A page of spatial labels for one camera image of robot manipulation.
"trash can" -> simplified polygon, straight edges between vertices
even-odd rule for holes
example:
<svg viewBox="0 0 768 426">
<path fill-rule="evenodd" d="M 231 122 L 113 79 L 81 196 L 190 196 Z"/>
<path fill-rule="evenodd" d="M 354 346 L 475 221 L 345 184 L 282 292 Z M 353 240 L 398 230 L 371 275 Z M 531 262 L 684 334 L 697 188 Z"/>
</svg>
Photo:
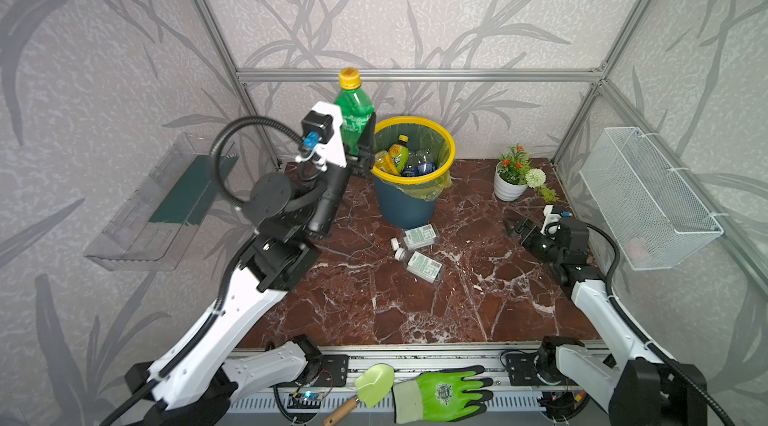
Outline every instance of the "trash can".
<svg viewBox="0 0 768 426">
<path fill-rule="evenodd" d="M 429 149 L 436 155 L 437 170 L 420 177 L 399 177 L 373 168 L 373 186 L 384 220 L 394 227 L 411 229 L 429 222 L 440 193 L 451 186 L 450 167 L 456 144 L 448 130 L 417 116 L 398 116 L 376 125 L 376 151 L 387 150 L 399 135 L 408 137 L 408 150 Z"/>
</svg>

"logo on glove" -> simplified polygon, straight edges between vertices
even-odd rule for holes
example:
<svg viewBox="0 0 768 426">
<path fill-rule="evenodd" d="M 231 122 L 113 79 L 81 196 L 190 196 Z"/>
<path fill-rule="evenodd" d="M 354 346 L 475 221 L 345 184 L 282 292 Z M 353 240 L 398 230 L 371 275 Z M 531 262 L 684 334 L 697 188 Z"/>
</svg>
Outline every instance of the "logo on glove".
<svg viewBox="0 0 768 426">
<path fill-rule="evenodd" d="M 448 406 L 453 397 L 453 386 L 446 383 L 438 383 L 435 388 L 435 398 L 442 403 L 443 406 Z"/>
</svg>

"potted plant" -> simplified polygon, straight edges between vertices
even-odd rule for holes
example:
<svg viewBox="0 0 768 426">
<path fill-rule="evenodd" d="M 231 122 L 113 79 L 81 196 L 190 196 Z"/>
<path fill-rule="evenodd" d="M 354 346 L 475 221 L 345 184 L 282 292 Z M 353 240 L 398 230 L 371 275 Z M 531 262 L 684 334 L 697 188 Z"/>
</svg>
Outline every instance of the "potted plant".
<svg viewBox="0 0 768 426">
<path fill-rule="evenodd" d="M 531 168 L 531 155 L 518 143 L 499 158 L 493 192 L 499 200 L 514 201 L 531 187 L 542 195 L 547 204 L 552 204 L 560 198 L 554 190 L 547 188 L 546 181 L 546 173 L 539 168 Z"/>
</svg>

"green glove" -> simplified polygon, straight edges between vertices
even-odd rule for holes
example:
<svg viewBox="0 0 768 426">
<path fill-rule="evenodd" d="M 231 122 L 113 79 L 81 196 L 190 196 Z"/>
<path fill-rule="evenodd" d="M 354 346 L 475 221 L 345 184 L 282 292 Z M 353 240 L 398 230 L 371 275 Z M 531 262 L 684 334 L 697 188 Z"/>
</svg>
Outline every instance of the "green glove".
<svg viewBox="0 0 768 426">
<path fill-rule="evenodd" d="M 485 368 L 444 369 L 437 373 L 423 373 L 416 379 L 395 384 L 395 422 L 459 421 L 485 413 L 485 404 L 493 393 L 480 388 L 493 384 L 490 378 L 467 381 Z"/>
</svg>

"red marble surface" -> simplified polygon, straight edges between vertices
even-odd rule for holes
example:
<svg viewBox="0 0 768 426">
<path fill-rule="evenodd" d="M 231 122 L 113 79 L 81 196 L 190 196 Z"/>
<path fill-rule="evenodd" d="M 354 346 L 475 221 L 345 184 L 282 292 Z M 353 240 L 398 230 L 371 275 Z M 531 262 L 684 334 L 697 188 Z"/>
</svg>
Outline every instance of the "red marble surface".
<svg viewBox="0 0 768 426">
<path fill-rule="evenodd" d="M 564 198 L 549 163 L 534 162 Z M 496 199 L 495 164 L 457 160 L 451 167 L 454 185 L 431 221 L 440 241 L 422 250 L 444 265 L 435 285 L 393 258 L 389 239 L 399 230 L 381 218 L 372 182 L 353 178 L 345 196 L 351 210 L 341 206 L 330 238 L 318 244 L 319 262 L 240 347 L 300 334 L 320 345 L 598 338 L 547 269 L 504 234 L 510 213 L 541 224 L 544 201 L 530 189 L 512 203 Z"/>
</svg>

